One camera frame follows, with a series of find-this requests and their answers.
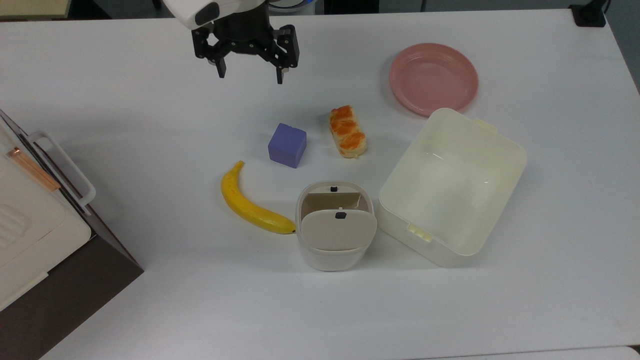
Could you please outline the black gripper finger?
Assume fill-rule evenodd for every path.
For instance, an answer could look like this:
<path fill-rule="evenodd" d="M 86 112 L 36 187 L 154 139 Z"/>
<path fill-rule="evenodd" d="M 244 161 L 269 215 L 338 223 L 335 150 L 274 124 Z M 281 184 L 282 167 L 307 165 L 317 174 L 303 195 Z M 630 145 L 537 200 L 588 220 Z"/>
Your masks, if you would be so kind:
<path fill-rule="evenodd" d="M 283 84 L 285 73 L 297 68 L 300 58 L 296 27 L 269 28 L 266 41 L 260 44 L 260 57 L 274 66 L 277 84 Z"/>
<path fill-rule="evenodd" d="M 192 30 L 194 54 L 198 59 L 207 59 L 208 63 L 215 66 L 218 76 L 224 78 L 227 71 L 225 57 L 231 52 L 232 43 L 230 40 L 223 38 L 218 39 L 217 43 L 211 45 L 208 43 L 210 35 L 218 37 L 214 26 L 201 26 Z"/>

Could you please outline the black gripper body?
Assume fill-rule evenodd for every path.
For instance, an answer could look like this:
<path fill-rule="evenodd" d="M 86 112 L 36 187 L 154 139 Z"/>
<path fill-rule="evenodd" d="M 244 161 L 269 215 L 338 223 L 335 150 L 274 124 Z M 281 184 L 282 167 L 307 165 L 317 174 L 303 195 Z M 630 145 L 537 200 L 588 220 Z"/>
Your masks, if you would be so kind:
<path fill-rule="evenodd" d="M 218 39 L 213 53 L 217 57 L 231 51 L 266 57 L 279 55 L 265 0 L 243 0 L 235 13 L 218 18 L 213 25 L 213 34 Z"/>

